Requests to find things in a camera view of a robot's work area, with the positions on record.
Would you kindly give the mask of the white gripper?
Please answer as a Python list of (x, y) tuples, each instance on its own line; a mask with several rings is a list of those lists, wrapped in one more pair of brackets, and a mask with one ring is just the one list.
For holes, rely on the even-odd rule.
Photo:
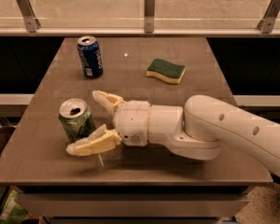
[(111, 117), (115, 129), (108, 130), (106, 125), (97, 128), (88, 137), (67, 146), (66, 152), (72, 156), (90, 156), (115, 149), (122, 142), (131, 147), (147, 145), (147, 124), (150, 103), (129, 101), (112, 93), (93, 91), (92, 98), (102, 106)]

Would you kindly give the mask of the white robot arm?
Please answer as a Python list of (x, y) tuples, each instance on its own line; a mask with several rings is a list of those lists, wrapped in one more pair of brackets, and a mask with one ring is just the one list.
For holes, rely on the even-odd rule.
[(183, 106), (125, 101), (94, 91), (92, 97), (112, 117), (114, 128), (101, 126), (67, 146), (73, 156), (90, 156), (116, 148), (157, 144), (172, 153), (201, 161), (215, 158), (223, 144), (233, 145), (280, 177), (280, 124), (216, 98), (194, 95)]

